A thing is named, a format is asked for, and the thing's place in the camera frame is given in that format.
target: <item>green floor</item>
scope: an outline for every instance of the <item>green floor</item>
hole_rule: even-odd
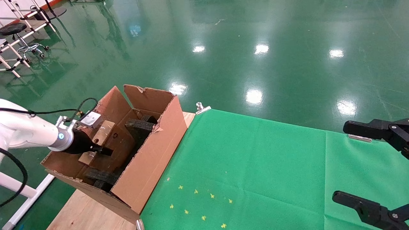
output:
[[[22,80],[0,72],[0,97],[44,111],[75,108],[124,83],[167,89],[185,111],[212,108],[317,129],[408,116],[405,0],[108,0],[63,3],[59,35]],[[54,123],[57,115],[42,116]],[[12,151],[35,187],[46,149]],[[20,174],[5,160],[0,170]],[[17,229],[45,229],[74,191],[54,181]],[[0,189],[1,199],[11,195]],[[0,226],[22,204],[0,210]]]

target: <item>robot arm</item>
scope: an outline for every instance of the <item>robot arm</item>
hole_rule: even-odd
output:
[[[9,108],[20,111],[27,109],[13,102],[0,99],[0,108]],[[0,148],[4,150],[48,147],[53,151],[63,151],[70,154],[79,154],[87,151],[99,151],[111,155],[112,151],[95,143],[81,130],[74,129],[78,123],[72,120],[69,126],[64,122],[67,117],[60,116],[55,125],[31,114],[0,110]],[[0,153],[0,162],[4,157]]]

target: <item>green cloth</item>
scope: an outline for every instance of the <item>green cloth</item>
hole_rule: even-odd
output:
[[[212,109],[195,117],[142,219],[155,230],[376,229],[333,192],[394,209],[409,203],[408,169],[385,142]]]

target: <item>black cable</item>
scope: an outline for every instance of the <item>black cable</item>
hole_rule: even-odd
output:
[[[35,117],[37,114],[50,114],[50,113],[59,113],[59,112],[65,112],[65,111],[76,111],[76,109],[67,108],[67,109],[60,109],[60,110],[55,110],[55,111],[50,111],[50,112],[34,112],[33,110],[24,111],[24,110],[18,110],[18,109],[13,109],[13,108],[0,108],[0,111],[25,113],[25,114],[30,114],[32,117]]]
[[[50,112],[34,112],[32,110],[28,110],[28,111],[24,111],[24,110],[18,110],[18,109],[12,109],[12,108],[0,108],[0,111],[6,111],[6,112],[14,112],[14,113],[24,113],[24,114],[29,114],[32,117],[35,117],[37,114],[50,114],[50,113],[59,113],[59,112],[65,112],[65,111],[75,111],[75,113],[73,114],[73,116],[71,117],[71,120],[74,119],[75,115],[80,112],[82,105],[87,101],[87,100],[94,100],[95,101],[95,105],[94,107],[90,110],[94,110],[97,105],[98,105],[98,100],[93,98],[93,97],[89,97],[85,100],[83,100],[81,102],[81,104],[78,106],[77,109],[73,109],[73,108],[68,108],[68,109],[60,109],[60,110],[55,110],[55,111],[50,111]],[[24,186],[27,184],[27,180],[28,180],[28,174],[27,174],[27,170],[24,168],[24,165],[15,157],[13,156],[11,153],[9,153],[8,151],[0,148],[0,153],[6,155],[7,157],[9,157],[20,169],[21,173],[23,174],[23,181],[22,184],[20,186],[20,188],[18,189],[18,191],[16,191],[14,193],[13,196],[11,196],[8,200],[6,200],[5,202],[0,204],[0,207],[3,207],[4,205],[8,204],[10,201],[12,201],[13,199],[15,199],[20,193],[21,191],[24,189]]]
[[[77,115],[77,113],[81,111],[82,105],[83,105],[86,101],[88,101],[88,100],[94,100],[94,101],[95,101],[95,105],[94,105],[94,107],[93,107],[90,111],[94,110],[94,109],[97,107],[97,105],[98,105],[98,100],[95,99],[95,98],[93,98],[93,97],[89,97],[89,98],[83,100],[83,101],[81,102],[81,104],[79,104],[78,108],[75,110],[74,114],[72,115],[72,117],[71,117],[71,119],[70,119],[69,121],[72,121],[72,120],[74,119],[74,117]],[[79,121],[81,121],[82,118],[84,118],[86,115],[87,115],[87,114],[85,114],[84,116],[81,116],[81,118],[79,119]]]
[[[0,207],[3,207],[4,205],[6,205],[10,201],[12,201],[14,198],[16,198],[21,193],[21,191],[23,191],[24,186],[27,184],[28,174],[27,174],[27,170],[24,168],[24,165],[15,156],[13,156],[7,150],[4,150],[2,148],[0,148],[0,153],[2,153],[4,155],[6,155],[7,157],[9,157],[18,166],[21,173],[23,174],[23,182],[22,182],[20,188],[8,200],[6,200],[5,202],[0,204]]]

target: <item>cardboard box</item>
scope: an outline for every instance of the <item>cardboard box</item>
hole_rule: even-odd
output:
[[[104,146],[113,150],[112,156],[97,155],[88,166],[78,161],[81,154],[50,152],[42,161],[46,171],[67,184],[81,190],[119,216],[135,223],[165,170],[187,126],[179,99],[172,93],[152,88],[124,85],[124,92],[133,108],[117,87],[113,87],[98,103],[95,112],[104,120],[114,122],[113,135]],[[158,124],[128,164],[120,178],[107,193],[95,188],[84,176],[89,167],[113,171],[130,154],[134,139],[125,128],[129,119],[152,115]],[[82,129],[91,138],[98,128]]]

